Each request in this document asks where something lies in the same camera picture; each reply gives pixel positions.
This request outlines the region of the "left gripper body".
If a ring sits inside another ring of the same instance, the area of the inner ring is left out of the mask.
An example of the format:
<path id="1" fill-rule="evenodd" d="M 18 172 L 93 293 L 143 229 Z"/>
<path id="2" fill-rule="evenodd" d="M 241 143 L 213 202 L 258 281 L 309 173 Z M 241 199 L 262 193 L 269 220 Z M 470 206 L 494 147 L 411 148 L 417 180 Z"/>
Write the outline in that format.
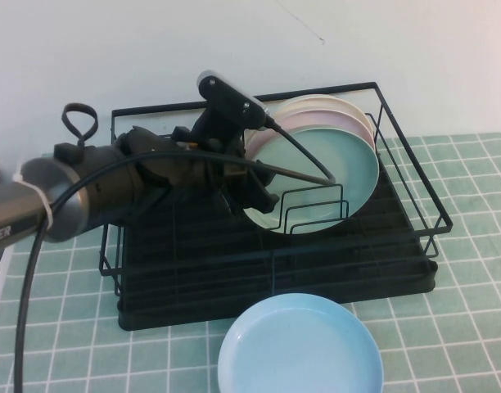
<path id="1" fill-rule="evenodd" d="M 202 116 L 191 129 L 177 126 L 171 139 L 187 151 L 207 151 L 242 158 L 244 128 L 222 116 Z M 238 192 L 249 184 L 250 171 L 241 165 L 217 163 L 207 159 L 176 160 L 178 185 L 201 193 L 224 187 Z"/>

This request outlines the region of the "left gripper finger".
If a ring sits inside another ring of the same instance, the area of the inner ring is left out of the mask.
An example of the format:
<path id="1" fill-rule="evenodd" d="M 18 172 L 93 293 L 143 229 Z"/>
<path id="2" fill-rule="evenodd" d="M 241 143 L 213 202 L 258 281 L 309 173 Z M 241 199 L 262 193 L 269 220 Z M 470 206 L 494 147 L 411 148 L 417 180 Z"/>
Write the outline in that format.
<path id="1" fill-rule="evenodd" d="M 248 169 L 241 185 L 241 207 L 255 209 L 261 213 L 270 213 L 279 201 L 279 196 L 270 193 L 266 187 L 275 174 L 261 169 Z"/>
<path id="2" fill-rule="evenodd" d="M 243 217 L 242 207 L 223 189 L 216 193 L 216 211 L 239 219 Z"/>

